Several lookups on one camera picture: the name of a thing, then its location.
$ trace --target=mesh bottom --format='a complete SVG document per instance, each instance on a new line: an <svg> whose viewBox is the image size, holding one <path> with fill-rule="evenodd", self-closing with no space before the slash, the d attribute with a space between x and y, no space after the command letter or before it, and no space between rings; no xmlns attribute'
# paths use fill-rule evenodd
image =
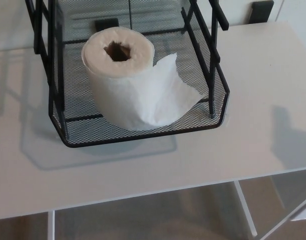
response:
<svg viewBox="0 0 306 240"><path fill-rule="evenodd" d="M196 57L188 33L172 32L149 35L147 38L155 46L154 64L164 56L177 53L177 69L184 82L196 88L207 98L208 87ZM88 77L81 61L81 49L84 43L68 44L64 55L64 86L66 120L70 118L97 115ZM215 82L215 112L220 113L223 106L225 91L221 79L216 72ZM149 131L127 131L108 123L103 117L67 122L68 143L72 145L85 144L106 140L121 140L127 137L141 137L145 135L172 133L173 131L193 131L199 128L212 128L220 121L220 114L214 119L209 116L208 103L195 105L185 116L177 122Z"/></svg>

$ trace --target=white wall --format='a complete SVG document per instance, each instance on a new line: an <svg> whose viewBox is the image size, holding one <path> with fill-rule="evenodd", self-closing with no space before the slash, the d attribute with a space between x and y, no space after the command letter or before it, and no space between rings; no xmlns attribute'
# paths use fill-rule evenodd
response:
<svg viewBox="0 0 306 240"><path fill-rule="evenodd" d="M278 21L287 21L306 47L306 0L285 0Z"/></svg>
<svg viewBox="0 0 306 240"><path fill-rule="evenodd" d="M219 0L219 4L225 13L230 26L247 23L250 15L251 4L260 0ZM269 17L269 21L276 19L283 0L274 0L274 6ZM211 23L211 7L208 0L198 0L198 5L203 9L202 14L207 25Z"/></svg>

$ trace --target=table leg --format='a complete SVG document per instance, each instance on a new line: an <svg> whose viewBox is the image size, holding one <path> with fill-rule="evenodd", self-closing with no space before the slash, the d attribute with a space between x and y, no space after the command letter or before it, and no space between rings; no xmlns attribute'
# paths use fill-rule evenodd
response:
<svg viewBox="0 0 306 240"><path fill-rule="evenodd" d="M48 212L47 240L55 240L55 211Z"/></svg>

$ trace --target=metal bar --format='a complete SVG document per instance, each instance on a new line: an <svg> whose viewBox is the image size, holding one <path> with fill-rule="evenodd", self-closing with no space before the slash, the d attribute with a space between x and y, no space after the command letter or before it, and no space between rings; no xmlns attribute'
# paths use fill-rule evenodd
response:
<svg viewBox="0 0 306 240"><path fill-rule="evenodd" d="M270 231L263 235L258 235L254 238L254 240L265 240L267 239L273 232L275 232L280 226L286 223L294 214L300 211L304 206L306 206L306 200L304 200L300 205L298 205L294 210L289 212L281 221L279 221L274 227L271 228Z"/></svg>
<svg viewBox="0 0 306 240"><path fill-rule="evenodd" d="M88 119L99 119L102 118L102 114L94 114L94 115L88 115L88 116L78 116L78 117L71 117L66 119L66 122L75 122L75 121L82 121L82 120L88 120Z"/></svg>
<svg viewBox="0 0 306 240"><path fill-rule="evenodd" d="M57 23L57 77L58 77L58 101L61 105L61 111L65 110L65 95L64 95L64 47L63 44L63 27Z"/></svg>
<svg viewBox="0 0 306 240"><path fill-rule="evenodd" d="M47 7L45 5L44 0L43 0L43 14L45 16L46 21L49 21L49 12L48 12L48 9L47 9Z"/></svg>
<svg viewBox="0 0 306 240"><path fill-rule="evenodd" d="M239 201L239 207L241 211L243 212L244 224L247 225L248 238L252 239L253 237L257 236L257 231L254 225L253 218L247 206L247 202L244 197L243 190L239 184L239 181L234 181L233 185L236 190L236 197L238 198L238 201Z"/></svg>
<svg viewBox="0 0 306 240"><path fill-rule="evenodd" d="M131 0L128 0L128 10L129 10L129 22L130 22L130 27L131 27L131 29L133 29Z"/></svg>
<svg viewBox="0 0 306 240"><path fill-rule="evenodd" d="M194 32L192 30L192 27L189 24L189 22L187 21L187 16L186 16L186 13L185 13L185 9L183 7L182 7L182 16L183 16L183 19L184 19L184 22L185 22L185 26L186 26L187 32L188 32L188 34L189 34L189 36L190 36L190 38L192 40L192 44L193 44L193 47L194 47L197 59L198 59L199 64L200 64L200 66L202 68L202 71L203 71L203 74L204 74L204 77L205 77L205 80L206 80L206 83L207 83L207 79L209 78L209 71L208 71L206 63L204 61L204 58L203 58L201 49L199 47L199 44L198 44L198 42L197 42L197 40L195 38Z"/></svg>
<svg viewBox="0 0 306 240"><path fill-rule="evenodd" d="M85 43L87 42L88 39L79 39L79 40L70 40L70 41L63 41L63 44L66 45L66 44L82 44L82 43Z"/></svg>
<svg viewBox="0 0 306 240"><path fill-rule="evenodd" d="M168 30L159 30L159 31L146 31L146 32L142 32L142 35L147 36L147 35L157 35L157 34L167 34L167 33L176 33L176 32L180 32L185 30L184 27L179 27L179 28L175 28L175 29L168 29Z"/></svg>
<svg viewBox="0 0 306 240"><path fill-rule="evenodd" d="M193 13L194 13L194 10L193 10L192 5L191 5L191 6L189 7L189 10L188 10L188 13L187 13L187 20L188 20L189 23L191 22Z"/></svg>
<svg viewBox="0 0 306 240"><path fill-rule="evenodd" d="M221 28L223 29L223 31L228 30L229 28L229 23L226 19L225 14L223 13L223 10L221 8L221 6L218 3L218 0L209 0L209 3L212 6L213 9L213 14L215 14Z"/></svg>
<svg viewBox="0 0 306 240"><path fill-rule="evenodd" d="M48 212L47 240L55 240L55 211Z"/></svg>
<svg viewBox="0 0 306 240"><path fill-rule="evenodd" d="M192 6L194 12L195 12L196 19L197 19L198 24L199 24L199 26L201 28L201 31L202 31L202 33L204 35L204 38L205 38L205 41L206 41L207 46L209 48L209 51L211 53L211 56L214 56L215 59L216 59L216 62L219 63L221 61L221 58L220 58L220 56L218 54L218 51L217 51L216 47L213 44L211 34L208 31L207 25L206 25L206 23L204 21L202 13L201 13L198 5L197 5L197 2L196 2L196 0L189 0L189 1L191 3L191 6Z"/></svg>
<svg viewBox="0 0 306 240"><path fill-rule="evenodd" d="M61 124L61 134L65 136L67 133L67 126L65 122L65 117L64 113L62 110L62 106L59 101L58 93L56 90L56 85L54 83L55 79L55 60L54 60L54 55L55 55L55 4L53 0L48 0L48 9L49 9L49 21L48 21L48 85L50 86L50 95L52 94L51 98L55 103L55 108L59 117L59 121ZM52 111L50 108L53 108L53 104L49 105L49 113Z"/></svg>
<svg viewBox="0 0 306 240"><path fill-rule="evenodd" d="M54 32L55 32L55 4L53 0L48 0L48 85L54 84Z"/></svg>
<svg viewBox="0 0 306 240"><path fill-rule="evenodd" d="M27 10L28 10L28 14L29 14L29 18L31 20L33 29L34 29L34 25L35 25L35 20L34 20L34 15L35 15L35 9L34 9L34 4L32 0L25 0L26 6L27 6Z"/></svg>
<svg viewBox="0 0 306 240"><path fill-rule="evenodd" d="M217 28L218 28L218 21L217 21L217 18L216 18L216 13L215 11L213 10L212 11L212 41L213 41L213 44L216 48L217 46ZM214 111L214 88L215 88L215 71L216 71L216 68L215 68L215 64L216 64L216 59L214 58L214 56L211 56L210 57L210 64L209 64L209 75L210 75L210 78L209 78L209 88L208 88L208 91L209 91L209 99L210 101L208 102L209 103L209 113L211 115L211 119L213 119L215 117L215 111Z"/></svg>
<svg viewBox="0 0 306 240"><path fill-rule="evenodd" d="M42 1L36 0L36 9L34 17L34 51L35 54L40 54L40 46L42 40L43 31L43 12L42 12Z"/></svg>

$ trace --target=white tabletop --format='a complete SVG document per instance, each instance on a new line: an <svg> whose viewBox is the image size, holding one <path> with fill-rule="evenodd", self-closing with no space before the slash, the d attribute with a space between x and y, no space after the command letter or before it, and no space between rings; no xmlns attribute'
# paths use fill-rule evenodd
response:
<svg viewBox="0 0 306 240"><path fill-rule="evenodd" d="M0 219L306 169L306 51L284 23L219 31L231 95L217 129L62 144L32 49L0 52Z"/></svg>

